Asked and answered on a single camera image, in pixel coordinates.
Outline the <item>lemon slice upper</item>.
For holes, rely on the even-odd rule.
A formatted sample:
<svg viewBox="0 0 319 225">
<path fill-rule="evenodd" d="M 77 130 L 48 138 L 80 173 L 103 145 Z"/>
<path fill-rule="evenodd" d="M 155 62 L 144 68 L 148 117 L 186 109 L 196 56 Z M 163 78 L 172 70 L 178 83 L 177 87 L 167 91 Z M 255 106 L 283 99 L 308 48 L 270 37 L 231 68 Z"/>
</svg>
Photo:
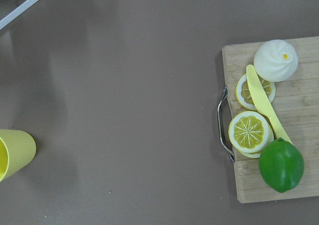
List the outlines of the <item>lemon slice upper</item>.
<svg viewBox="0 0 319 225">
<path fill-rule="evenodd" d="M 268 96 L 269 101 L 272 103 L 276 95 L 276 87 L 274 82 L 267 81 L 260 76 L 259 80 L 263 86 L 263 89 Z M 244 74 L 236 85 L 236 98 L 240 105 L 249 110 L 256 110 L 256 107 L 253 103 L 252 97 L 249 92 L 249 87 L 247 83 L 247 76 Z"/>
</svg>

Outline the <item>lemon slice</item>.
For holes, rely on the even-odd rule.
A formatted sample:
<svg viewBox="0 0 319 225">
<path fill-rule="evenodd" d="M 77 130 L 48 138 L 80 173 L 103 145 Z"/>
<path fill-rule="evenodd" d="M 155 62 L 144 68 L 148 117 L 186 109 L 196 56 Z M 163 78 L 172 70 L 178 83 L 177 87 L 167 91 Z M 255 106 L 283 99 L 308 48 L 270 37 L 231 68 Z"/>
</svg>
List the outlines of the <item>lemon slice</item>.
<svg viewBox="0 0 319 225">
<path fill-rule="evenodd" d="M 236 115 L 229 124 L 228 136 L 234 148 L 253 159 L 259 158 L 262 150 L 274 140 L 269 123 L 254 111 L 244 111 Z"/>
<path fill-rule="evenodd" d="M 260 76 L 259 80 L 263 86 L 263 89 L 268 96 L 269 101 L 272 103 L 276 95 L 276 87 L 274 82 L 267 81 Z M 249 110 L 256 110 L 256 107 L 253 103 L 252 97 L 249 92 L 249 87 L 247 83 L 247 76 L 244 74 L 236 85 L 236 98 L 240 105 Z"/>
</svg>

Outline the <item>lemon slice lower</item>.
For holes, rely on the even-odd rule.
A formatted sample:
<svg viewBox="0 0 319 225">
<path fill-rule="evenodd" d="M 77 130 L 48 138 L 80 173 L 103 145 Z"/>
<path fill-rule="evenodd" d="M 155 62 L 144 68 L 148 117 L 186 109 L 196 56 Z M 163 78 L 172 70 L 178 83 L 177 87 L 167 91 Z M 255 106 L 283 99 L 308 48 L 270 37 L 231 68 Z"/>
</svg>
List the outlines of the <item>lemon slice lower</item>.
<svg viewBox="0 0 319 225">
<path fill-rule="evenodd" d="M 262 150 L 274 140 L 269 123 L 254 111 L 244 111 L 236 115 L 229 124 L 228 136 L 234 148 L 253 159 L 259 158 Z"/>
</svg>

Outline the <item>green lime toy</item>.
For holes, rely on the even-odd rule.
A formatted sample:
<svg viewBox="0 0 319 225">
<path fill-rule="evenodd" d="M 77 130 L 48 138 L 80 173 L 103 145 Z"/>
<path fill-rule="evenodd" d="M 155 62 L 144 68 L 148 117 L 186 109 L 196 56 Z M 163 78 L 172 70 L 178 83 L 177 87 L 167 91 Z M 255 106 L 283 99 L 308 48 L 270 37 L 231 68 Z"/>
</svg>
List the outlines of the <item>green lime toy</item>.
<svg viewBox="0 0 319 225">
<path fill-rule="evenodd" d="M 278 193 L 294 189 L 304 175 L 305 163 L 299 150 L 283 138 L 269 143 L 259 158 L 264 182 Z"/>
</svg>

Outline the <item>wooden cutting board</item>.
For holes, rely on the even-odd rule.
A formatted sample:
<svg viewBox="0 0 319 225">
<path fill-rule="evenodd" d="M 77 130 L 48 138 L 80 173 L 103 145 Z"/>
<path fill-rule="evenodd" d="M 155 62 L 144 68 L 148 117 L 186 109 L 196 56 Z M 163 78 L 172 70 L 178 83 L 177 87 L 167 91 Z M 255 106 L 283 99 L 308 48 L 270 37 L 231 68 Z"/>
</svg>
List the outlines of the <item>wooden cutting board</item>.
<svg viewBox="0 0 319 225">
<path fill-rule="evenodd" d="M 241 203 L 319 194 L 319 38 L 295 38 L 287 42 L 295 48 L 299 65 L 288 80 L 276 83 L 272 106 L 304 158 L 304 175 L 294 189 L 278 193 L 262 179 L 257 159 L 247 158 L 233 149 L 237 199 Z"/>
</svg>

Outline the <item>yellow plastic cup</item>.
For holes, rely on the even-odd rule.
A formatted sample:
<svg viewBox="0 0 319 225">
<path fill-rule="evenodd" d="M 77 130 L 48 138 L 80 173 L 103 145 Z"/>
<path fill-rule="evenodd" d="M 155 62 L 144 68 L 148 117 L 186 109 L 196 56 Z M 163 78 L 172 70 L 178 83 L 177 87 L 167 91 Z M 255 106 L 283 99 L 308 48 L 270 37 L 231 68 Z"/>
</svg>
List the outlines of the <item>yellow plastic cup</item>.
<svg viewBox="0 0 319 225">
<path fill-rule="evenodd" d="M 36 143 L 21 130 L 0 130 L 0 181 L 29 164 L 36 153 Z"/>
</svg>

